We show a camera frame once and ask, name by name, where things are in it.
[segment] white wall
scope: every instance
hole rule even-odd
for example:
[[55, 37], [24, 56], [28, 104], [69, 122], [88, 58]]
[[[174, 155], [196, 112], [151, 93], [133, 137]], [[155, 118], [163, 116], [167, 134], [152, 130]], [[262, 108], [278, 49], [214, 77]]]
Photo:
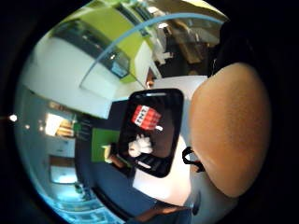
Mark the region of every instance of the white wall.
[[143, 91], [146, 87], [146, 80], [150, 68], [157, 77], [161, 77], [157, 66], [152, 60], [152, 50], [146, 41], [143, 41], [135, 58], [131, 60], [135, 60], [135, 73], [139, 82], [135, 81], [128, 84], [122, 84], [116, 92], [115, 100], [124, 100], [134, 91]]
[[43, 37], [22, 70], [21, 82], [35, 93], [106, 119], [111, 100], [79, 87], [93, 58], [59, 38]]

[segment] round orange cushion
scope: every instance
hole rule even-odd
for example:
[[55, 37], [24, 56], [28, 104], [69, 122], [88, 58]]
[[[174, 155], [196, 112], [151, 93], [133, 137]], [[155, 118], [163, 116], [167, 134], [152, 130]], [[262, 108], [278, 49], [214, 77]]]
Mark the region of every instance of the round orange cushion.
[[260, 172], [268, 148], [270, 103], [254, 68], [222, 68], [192, 96], [192, 149], [224, 194], [244, 193]]

